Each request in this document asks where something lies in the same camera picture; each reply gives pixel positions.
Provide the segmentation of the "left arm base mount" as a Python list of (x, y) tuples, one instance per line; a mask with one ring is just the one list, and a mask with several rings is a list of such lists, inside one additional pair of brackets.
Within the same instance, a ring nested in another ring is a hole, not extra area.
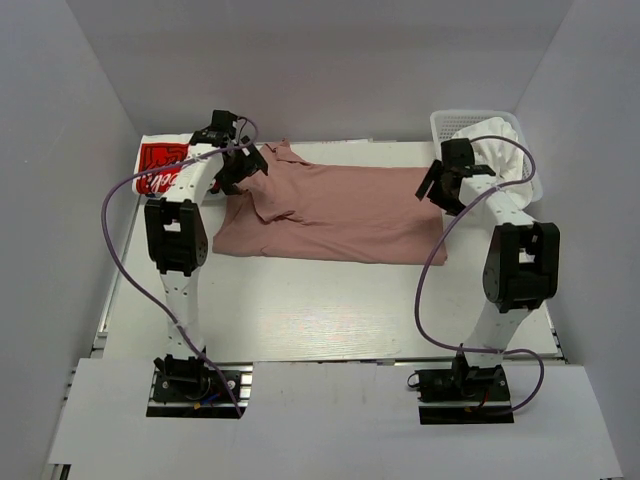
[(203, 360), (167, 354), (154, 360), (146, 416), (149, 418), (239, 419), (248, 406), (252, 367), (223, 368), (223, 379)]

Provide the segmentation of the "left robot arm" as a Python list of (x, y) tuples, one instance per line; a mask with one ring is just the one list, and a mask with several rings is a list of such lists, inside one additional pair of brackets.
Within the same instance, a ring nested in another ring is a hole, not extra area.
[(243, 133), (250, 123), (229, 111), (213, 111), (210, 124), (189, 141), (209, 150), (187, 159), (168, 189), (144, 207), (148, 252), (165, 292), (169, 352), (175, 356), (206, 352), (198, 301), (199, 274), (209, 253), (200, 212), (205, 197), (211, 192), (237, 195), (241, 181), (268, 173), (255, 141)]

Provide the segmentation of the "white perforated plastic basket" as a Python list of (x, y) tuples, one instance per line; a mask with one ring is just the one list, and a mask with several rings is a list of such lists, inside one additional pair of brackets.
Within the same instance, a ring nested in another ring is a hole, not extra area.
[[(518, 133), (520, 139), (519, 144), (525, 148), (528, 147), (519, 121), (509, 112), (495, 110), (440, 110), (433, 112), (430, 117), (431, 133), (438, 156), (441, 157), (441, 144), (446, 140), (452, 139), (452, 136), (457, 131), (492, 117), (499, 117), (509, 122)], [(530, 175), (531, 170), (530, 162), (526, 156), (524, 163), (523, 178), (526, 178)], [(543, 196), (542, 185), (539, 181), (538, 174), (535, 174), (529, 183), (533, 189), (533, 198), (530, 203), (537, 202)]]

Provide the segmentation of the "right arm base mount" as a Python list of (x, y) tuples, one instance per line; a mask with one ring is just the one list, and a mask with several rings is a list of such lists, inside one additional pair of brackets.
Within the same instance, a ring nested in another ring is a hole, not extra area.
[(463, 357), (449, 368), (422, 369), (407, 378), (418, 393), (421, 425), (512, 424), (511, 395), (501, 365), (470, 367)]

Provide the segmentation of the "white crumpled t shirt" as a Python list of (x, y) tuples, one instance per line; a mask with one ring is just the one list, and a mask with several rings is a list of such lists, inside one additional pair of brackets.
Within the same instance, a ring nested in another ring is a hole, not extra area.
[[(499, 117), (492, 117), (457, 131), (452, 139), (474, 139), (494, 135), (520, 143), (518, 133), (512, 125)], [(498, 177), (497, 183), (521, 180), (524, 177), (524, 153), (516, 146), (503, 140), (486, 139), (472, 143), (476, 162), (488, 165)], [(530, 183), (511, 186), (507, 189), (513, 202), (521, 209), (527, 207), (533, 198)]]

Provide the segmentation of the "folded red white t shirt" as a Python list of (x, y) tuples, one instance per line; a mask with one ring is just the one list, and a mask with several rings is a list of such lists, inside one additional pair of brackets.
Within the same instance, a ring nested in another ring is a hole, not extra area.
[(141, 196), (157, 197), (163, 195), (175, 184), (182, 169), (175, 164), (188, 157), (197, 156), (215, 149), (210, 144), (191, 145), (192, 133), (143, 135), (135, 162), (134, 172), (139, 173), (151, 169), (165, 167), (160, 173), (147, 174), (131, 182), (132, 191)]

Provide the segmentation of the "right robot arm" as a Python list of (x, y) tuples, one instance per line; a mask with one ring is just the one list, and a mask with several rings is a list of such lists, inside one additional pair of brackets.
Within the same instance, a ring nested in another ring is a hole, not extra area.
[(461, 353), (468, 364), (451, 374), (453, 390), (472, 399), (484, 391), (488, 377), (483, 368), (498, 366), (512, 354), (509, 344), (521, 323), (558, 289), (560, 231), (552, 222), (539, 222), (517, 206), (509, 188), (531, 183), (537, 168), (530, 151), (519, 142), (509, 145), (523, 153), (525, 169), (519, 178), (502, 181), (497, 171), (477, 162), (473, 147), (478, 138), (446, 140), (441, 155), (429, 168), (416, 196), (429, 199), (451, 216), (426, 261), (433, 262), (457, 224), (472, 211), (491, 238), (481, 275), (485, 303), (471, 335), (461, 344), (446, 344), (424, 328), (418, 331), (429, 343)]

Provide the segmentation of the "pink printed t shirt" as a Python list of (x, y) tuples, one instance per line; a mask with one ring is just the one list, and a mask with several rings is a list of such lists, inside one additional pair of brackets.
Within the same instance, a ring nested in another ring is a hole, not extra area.
[(420, 265), (434, 252), (434, 265), (445, 263), (436, 244), (441, 210), (415, 196), (426, 168), (315, 164), (287, 141), (260, 152), (268, 171), (227, 197), (213, 252), (399, 265)]

